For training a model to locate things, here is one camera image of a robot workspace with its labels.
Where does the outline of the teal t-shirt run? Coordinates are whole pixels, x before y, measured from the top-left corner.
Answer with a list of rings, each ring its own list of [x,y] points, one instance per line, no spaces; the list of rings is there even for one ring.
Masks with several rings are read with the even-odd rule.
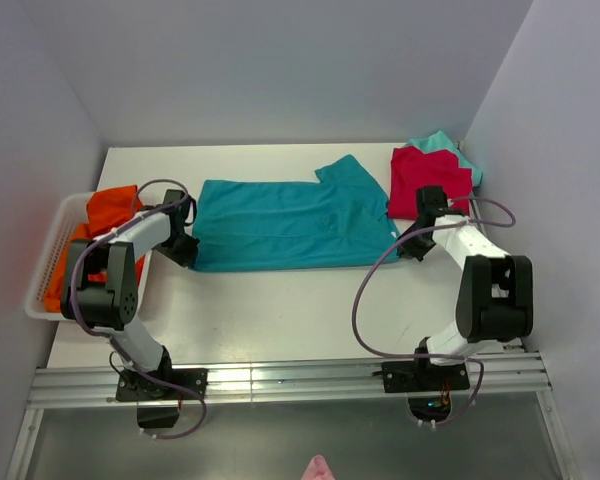
[[[313,182],[207,180],[192,234],[194,268],[235,273],[373,264],[395,243],[389,198],[352,155]]]

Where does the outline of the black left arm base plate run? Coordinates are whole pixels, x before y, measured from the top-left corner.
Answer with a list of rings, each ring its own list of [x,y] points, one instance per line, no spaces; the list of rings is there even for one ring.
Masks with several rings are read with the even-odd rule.
[[[122,403],[196,400],[204,398],[209,370],[172,370],[166,380],[149,380],[138,372],[124,370],[118,380],[115,400]]]

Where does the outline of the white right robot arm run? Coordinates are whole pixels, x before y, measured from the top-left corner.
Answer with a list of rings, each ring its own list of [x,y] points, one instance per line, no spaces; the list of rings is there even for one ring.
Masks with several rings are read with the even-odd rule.
[[[484,346],[532,332],[533,267],[528,257],[493,244],[478,229],[478,221],[455,207],[442,187],[422,187],[415,198],[417,217],[400,236],[399,256],[421,262],[439,246],[461,269],[454,319],[443,331],[423,339],[415,351],[414,381],[432,390]]]

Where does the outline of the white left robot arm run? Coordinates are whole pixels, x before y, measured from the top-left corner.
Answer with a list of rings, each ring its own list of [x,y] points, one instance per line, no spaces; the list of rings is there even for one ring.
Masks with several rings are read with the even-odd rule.
[[[118,354],[129,383],[152,399],[175,385],[167,348],[155,340],[138,315],[136,262],[156,251],[183,267],[197,259],[199,240],[185,232],[197,214],[186,188],[165,192],[163,202],[134,211],[119,227],[92,240],[69,244],[61,313],[92,337],[105,339]]]

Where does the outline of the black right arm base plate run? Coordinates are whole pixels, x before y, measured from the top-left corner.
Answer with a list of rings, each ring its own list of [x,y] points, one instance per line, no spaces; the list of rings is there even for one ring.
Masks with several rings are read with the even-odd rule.
[[[429,360],[389,361],[373,373],[386,393],[465,391],[470,381],[464,364],[436,366]]]

